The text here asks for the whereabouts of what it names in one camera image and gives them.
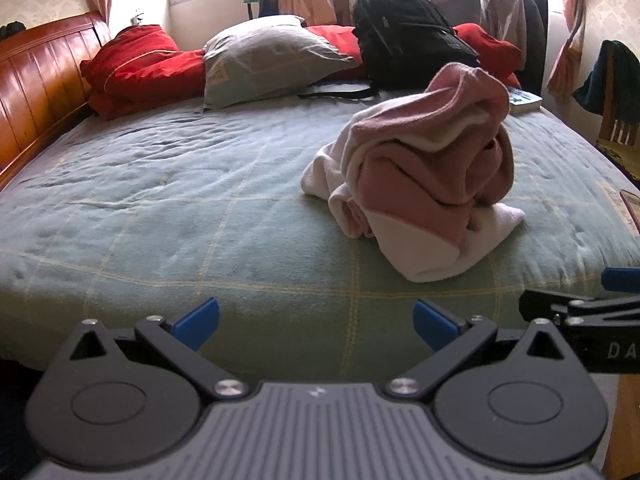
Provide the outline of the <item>wooden chair with clothes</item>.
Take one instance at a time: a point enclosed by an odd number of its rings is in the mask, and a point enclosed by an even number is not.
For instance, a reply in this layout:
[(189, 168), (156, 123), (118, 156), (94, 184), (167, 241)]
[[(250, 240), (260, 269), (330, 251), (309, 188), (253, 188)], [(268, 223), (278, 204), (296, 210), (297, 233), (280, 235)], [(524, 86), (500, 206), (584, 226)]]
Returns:
[(592, 71), (573, 98), (602, 117), (597, 150), (639, 186), (639, 60), (634, 52), (618, 40), (603, 40)]

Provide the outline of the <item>paperback book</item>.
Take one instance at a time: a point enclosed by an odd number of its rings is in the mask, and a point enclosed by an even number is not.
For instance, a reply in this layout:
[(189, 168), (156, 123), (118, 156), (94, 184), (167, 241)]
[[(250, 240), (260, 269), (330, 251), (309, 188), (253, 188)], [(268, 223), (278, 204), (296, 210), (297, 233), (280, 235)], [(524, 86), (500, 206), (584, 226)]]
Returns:
[(540, 109), (542, 104), (540, 96), (536, 96), (536, 94), (511, 86), (507, 86), (506, 90), (508, 90), (511, 115), (532, 112), (533, 110)]

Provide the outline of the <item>hanging clothes on rack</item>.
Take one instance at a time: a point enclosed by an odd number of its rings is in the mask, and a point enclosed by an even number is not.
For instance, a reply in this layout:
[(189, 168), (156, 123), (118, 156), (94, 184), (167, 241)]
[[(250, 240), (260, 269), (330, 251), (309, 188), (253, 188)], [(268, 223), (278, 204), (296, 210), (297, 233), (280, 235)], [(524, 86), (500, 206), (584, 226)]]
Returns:
[(520, 49), (515, 76), (539, 94), (547, 55), (548, 0), (432, 0), (452, 26), (477, 24), (490, 36)]

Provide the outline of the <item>wooden headboard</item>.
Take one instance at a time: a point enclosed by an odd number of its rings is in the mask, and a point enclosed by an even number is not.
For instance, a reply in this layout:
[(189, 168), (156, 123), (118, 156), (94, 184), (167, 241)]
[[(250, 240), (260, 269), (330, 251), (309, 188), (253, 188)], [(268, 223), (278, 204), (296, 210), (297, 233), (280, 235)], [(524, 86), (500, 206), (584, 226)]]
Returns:
[(1, 185), (91, 113), (80, 63), (111, 39), (89, 12), (23, 30), (1, 43)]

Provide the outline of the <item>pink and white sweater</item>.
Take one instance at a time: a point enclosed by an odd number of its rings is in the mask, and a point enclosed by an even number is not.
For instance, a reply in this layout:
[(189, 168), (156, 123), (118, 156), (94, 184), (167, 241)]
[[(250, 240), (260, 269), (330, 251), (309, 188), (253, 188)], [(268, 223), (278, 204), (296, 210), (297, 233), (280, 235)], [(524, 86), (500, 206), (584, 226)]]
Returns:
[(421, 93), (373, 105), (317, 152), (300, 187), (343, 233), (374, 238), (404, 278), (446, 280), (477, 264), (525, 218), (514, 182), (504, 84), (445, 65)]

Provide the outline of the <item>red pillow at headboard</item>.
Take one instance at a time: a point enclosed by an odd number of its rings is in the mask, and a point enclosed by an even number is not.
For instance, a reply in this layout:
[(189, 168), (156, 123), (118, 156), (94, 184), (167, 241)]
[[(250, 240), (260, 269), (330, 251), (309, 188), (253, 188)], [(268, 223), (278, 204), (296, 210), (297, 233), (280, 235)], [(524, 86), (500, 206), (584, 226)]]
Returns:
[(89, 106), (111, 120), (204, 94), (202, 50), (180, 50), (158, 25), (121, 30), (89, 61), (80, 63), (91, 87)]

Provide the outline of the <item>red quilt behind backpack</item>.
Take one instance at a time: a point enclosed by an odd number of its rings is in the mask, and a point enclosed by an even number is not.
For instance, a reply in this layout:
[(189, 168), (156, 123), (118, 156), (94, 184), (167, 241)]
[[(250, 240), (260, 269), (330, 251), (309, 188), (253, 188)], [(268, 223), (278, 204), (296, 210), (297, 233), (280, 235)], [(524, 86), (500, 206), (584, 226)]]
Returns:
[[(341, 70), (326, 77), (326, 80), (350, 81), (367, 80), (368, 74), (363, 66), (358, 40), (354, 35), (354, 26), (317, 25), (309, 26), (308, 32), (329, 41), (338, 52), (347, 54), (358, 62), (356, 68)], [(510, 42), (490, 36), (480, 25), (465, 23), (454, 26), (458, 36), (480, 55), (480, 67), (508, 87), (521, 88), (515, 71), (521, 64), (522, 52)]]

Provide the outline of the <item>grey pillow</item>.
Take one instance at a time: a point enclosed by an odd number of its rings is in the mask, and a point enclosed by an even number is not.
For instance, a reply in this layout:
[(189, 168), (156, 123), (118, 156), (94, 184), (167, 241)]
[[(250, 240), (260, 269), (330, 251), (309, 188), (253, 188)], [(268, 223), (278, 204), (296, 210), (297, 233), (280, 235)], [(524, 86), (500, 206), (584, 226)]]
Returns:
[(221, 110), (283, 96), (358, 66), (356, 58), (303, 22), (292, 14), (254, 18), (209, 39), (204, 46), (204, 107)]

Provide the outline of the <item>black backpack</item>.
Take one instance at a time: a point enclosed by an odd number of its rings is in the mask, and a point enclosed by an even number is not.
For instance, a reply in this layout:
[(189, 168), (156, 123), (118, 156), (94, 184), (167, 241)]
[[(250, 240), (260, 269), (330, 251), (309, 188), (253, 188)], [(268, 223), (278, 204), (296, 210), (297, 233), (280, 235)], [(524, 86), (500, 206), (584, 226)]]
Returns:
[(460, 39), (431, 0), (356, 0), (354, 35), (369, 83), (358, 90), (316, 84), (303, 99), (365, 99), (379, 91), (423, 90), (448, 63), (480, 65), (480, 55)]

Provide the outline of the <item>green plaid bed blanket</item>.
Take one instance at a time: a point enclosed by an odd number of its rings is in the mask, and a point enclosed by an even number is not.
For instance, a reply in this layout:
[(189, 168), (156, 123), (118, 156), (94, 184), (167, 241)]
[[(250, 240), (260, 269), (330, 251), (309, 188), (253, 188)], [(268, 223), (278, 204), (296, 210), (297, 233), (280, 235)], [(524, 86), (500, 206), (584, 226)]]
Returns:
[(1, 193), (1, 354), (45, 368), (74, 326), (129, 327), (208, 298), (203, 356), (247, 380), (381, 380), (427, 356), (411, 309), (518, 327), (528, 288), (598, 296), (636, 266), (627, 179), (547, 112), (509, 117), (523, 223), (471, 270), (416, 284), (346, 237), (299, 181), (357, 101), (290, 98), (208, 112), (197, 100), (86, 119)]

